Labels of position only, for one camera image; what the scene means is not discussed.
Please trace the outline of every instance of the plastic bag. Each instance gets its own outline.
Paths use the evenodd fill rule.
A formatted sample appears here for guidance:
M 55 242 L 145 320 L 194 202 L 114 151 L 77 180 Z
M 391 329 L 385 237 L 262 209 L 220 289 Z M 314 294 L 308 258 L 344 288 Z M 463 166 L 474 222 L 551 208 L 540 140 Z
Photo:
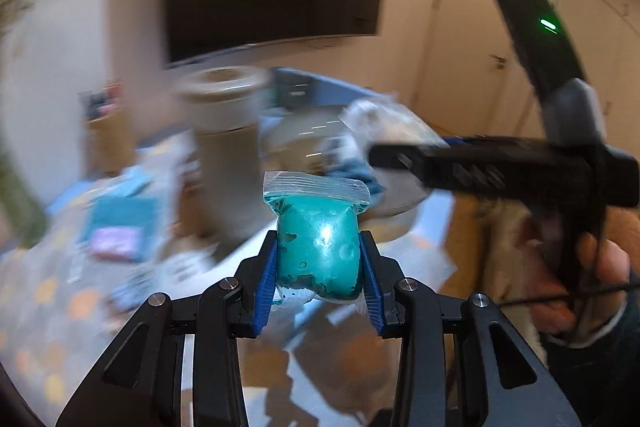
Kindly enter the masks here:
M 267 172 L 264 201 L 278 214 L 276 285 L 281 295 L 351 300 L 362 290 L 356 215 L 370 205 L 359 180 Z
M 342 112 L 340 119 L 365 154 L 374 142 L 447 146 L 417 115 L 388 96 L 354 100 Z

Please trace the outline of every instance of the pink package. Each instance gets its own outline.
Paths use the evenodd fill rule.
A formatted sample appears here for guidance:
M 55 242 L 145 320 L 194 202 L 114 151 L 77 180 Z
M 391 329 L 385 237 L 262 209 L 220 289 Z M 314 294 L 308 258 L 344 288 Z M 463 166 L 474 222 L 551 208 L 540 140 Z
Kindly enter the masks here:
M 141 227 L 103 227 L 92 232 L 89 249 L 98 259 L 133 261 L 141 243 Z

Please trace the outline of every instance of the cylindrical container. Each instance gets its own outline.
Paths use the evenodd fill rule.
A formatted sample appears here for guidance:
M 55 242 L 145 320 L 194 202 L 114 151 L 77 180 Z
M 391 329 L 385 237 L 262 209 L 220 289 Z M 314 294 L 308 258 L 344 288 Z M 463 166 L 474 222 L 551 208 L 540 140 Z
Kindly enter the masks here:
M 136 162 L 136 140 L 123 108 L 115 109 L 86 124 L 94 137 L 98 165 L 102 172 L 118 176 L 125 167 Z
M 266 70 L 216 68 L 185 77 L 178 95 L 195 137 L 212 233 L 236 246 L 271 219 L 262 201 L 258 118 Z

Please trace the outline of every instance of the cabinet door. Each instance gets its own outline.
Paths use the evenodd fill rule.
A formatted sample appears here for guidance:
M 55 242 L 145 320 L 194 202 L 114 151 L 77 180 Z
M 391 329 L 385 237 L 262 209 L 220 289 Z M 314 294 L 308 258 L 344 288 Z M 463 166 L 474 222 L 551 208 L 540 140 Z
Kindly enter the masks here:
M 640 0 L 622 0 L 622 15 L 627 23 L 640 32 Z
M 568 31 L 587 81 L 595 88 L 603 110 L 618 77 L 620 35 L 624 22 L 603 0 L 559 0 L 558 13 Z
M 531 95 L 529 103 L 523 114 L 523 124 L 520 129 L 516 129 L 515 136 L 521 138 L 544 138 L 545 130 L 542 125 L 542 116 L 540 115 L 540 104 L 536 98 L 533 89 L 531 89 Z
M 640 36 L 626 23 L 607 117 L 607 142 L 640 156 Z

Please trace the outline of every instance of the metal screw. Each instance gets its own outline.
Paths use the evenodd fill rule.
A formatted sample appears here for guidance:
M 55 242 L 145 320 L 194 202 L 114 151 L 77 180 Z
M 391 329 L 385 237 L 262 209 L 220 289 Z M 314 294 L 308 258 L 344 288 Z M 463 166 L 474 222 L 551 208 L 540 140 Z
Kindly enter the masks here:
M 398 286 L 400 286 L 401 290 L 404 290 L 406 292 L 413 292 L 418 289 L 418 282 L 415 279 L 407 277 L 406 279 L 401 279 L 398 282 Z
M 471 302 L 479 308 L 486 308 L 489 305 L 489 298 L 481 293 L 471 295 Z
M 154 293 L 153 295 L 151 295 L 149 297 L 149 304 L 152 306 L 162 306 L 164 304 L 164 301 L 166 301 L 166 295 L 164 293 Z
M 220 287 L 223 290 L 234 290 L 238 288 L 240 282 L 235 277 L 225 277 L 222 281 L 220 281 Z

